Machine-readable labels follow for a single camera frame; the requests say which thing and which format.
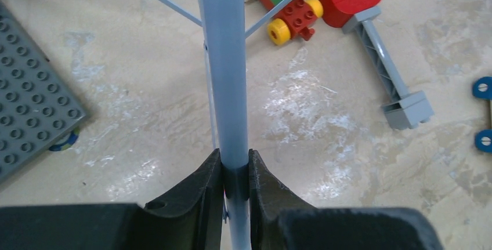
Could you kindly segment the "light blue music stand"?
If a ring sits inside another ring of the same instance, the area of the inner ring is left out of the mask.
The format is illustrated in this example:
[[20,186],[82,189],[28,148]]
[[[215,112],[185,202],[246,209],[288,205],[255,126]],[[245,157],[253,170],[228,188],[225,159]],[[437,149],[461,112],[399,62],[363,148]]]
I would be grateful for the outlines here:
[[234,249],[252,249],[245,40],[256,27],[245,28],[243,0],[198,0],[200,17],[169,0],[164,3],[203,29],[219,143],[214,150],[222,166],[222,223],[229,220]]

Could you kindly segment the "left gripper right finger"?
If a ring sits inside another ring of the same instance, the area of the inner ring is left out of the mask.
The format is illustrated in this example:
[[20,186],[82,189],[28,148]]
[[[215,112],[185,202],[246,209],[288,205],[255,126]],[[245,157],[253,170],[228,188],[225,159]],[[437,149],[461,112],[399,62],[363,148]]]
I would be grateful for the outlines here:
[[249,150],[252,249],[443,249],[430,221],[402,207],[316,208]]

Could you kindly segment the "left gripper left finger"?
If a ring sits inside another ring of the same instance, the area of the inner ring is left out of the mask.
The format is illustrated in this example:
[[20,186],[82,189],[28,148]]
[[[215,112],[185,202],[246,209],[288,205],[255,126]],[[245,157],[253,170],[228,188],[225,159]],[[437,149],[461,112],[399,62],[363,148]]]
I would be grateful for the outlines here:
[[145,206],[132,203],[1,208],[2,249],[219,249],[219,150]]

